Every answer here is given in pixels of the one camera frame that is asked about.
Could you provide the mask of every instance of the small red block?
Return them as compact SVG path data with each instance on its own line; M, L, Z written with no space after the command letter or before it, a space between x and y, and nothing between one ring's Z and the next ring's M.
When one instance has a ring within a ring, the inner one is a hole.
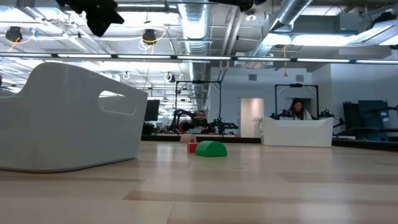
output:
M187 143L187 152L195 153L197 150L198 142L188 142Z

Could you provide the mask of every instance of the silver duct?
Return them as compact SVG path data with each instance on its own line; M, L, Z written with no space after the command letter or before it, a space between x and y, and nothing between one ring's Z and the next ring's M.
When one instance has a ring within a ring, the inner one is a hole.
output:
M283 0L280 4L279 14L269 31L282 26L291 25L303 13L304 9L311 4L312 0ZM265 57L273 46L260 44L250 55L252 57Z
M181 15L181 26L184 37L192 40L207 39L209 35L210 9L208 4L179 4L178 10ZM208 42L193 41L185 42L185 49L189 55L207 55ZM205 63L190 63L189 71L192 80L206 80L207 66ZM205 105L206 91L204 84L194 84L193 93L197 102L197 108L202 109Z

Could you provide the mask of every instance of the man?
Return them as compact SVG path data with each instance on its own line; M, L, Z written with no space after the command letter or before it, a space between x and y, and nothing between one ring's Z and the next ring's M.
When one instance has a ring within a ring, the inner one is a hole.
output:
M201 129L202 134L213 132L213 128L207 123L206 112L200 110L190 121L184 121L180 125L180 131L186 132L189 129Z

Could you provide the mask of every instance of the green arch block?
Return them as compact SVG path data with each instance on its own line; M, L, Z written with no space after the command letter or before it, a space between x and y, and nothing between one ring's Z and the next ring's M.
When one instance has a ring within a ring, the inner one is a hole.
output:
M202 141L198 144L196 153L197 156L203 157L215 157L215 156L226 156L225 145L221 142L216 141Z

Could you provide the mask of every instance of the black frame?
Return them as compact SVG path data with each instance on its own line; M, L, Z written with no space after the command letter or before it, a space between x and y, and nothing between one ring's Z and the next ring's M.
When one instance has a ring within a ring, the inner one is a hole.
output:
M319 89L318 85L303 85L303 84L276 84L275 85L275 114L278 114L278 99L277 99L277 90L278 86L289 86L291 88L303 88L305 86L315 87L317 90L317 119L319 119Z
M177 92L178 92L178 84L179 83L192 83L192 84L206 84L206 83L218 83L220 86L219 93L220 93L220 106L218 108L218 118L221 118L221 81L176 81L175 82L175 109L177 109Z

